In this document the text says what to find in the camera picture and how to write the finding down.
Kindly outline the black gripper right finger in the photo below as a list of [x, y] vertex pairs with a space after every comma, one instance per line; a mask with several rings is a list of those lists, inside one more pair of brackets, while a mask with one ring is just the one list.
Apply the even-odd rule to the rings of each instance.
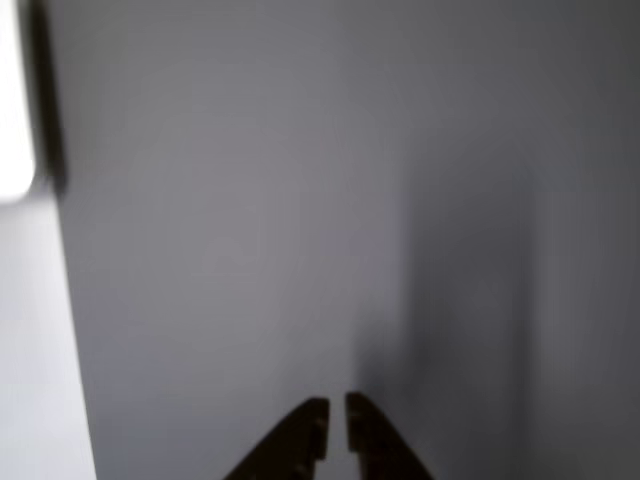
[[432, 480], [386, 415], [360, 392], [345, 399], [348, 448], [358, 458], [360, 478], [366, 480]]

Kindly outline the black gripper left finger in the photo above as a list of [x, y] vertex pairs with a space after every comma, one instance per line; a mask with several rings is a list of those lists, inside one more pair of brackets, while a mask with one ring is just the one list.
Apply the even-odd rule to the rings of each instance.
[[311, 397], [285, 415], [236, 465], [228, 480], [313, 479], [326, 459], [330, 401]]

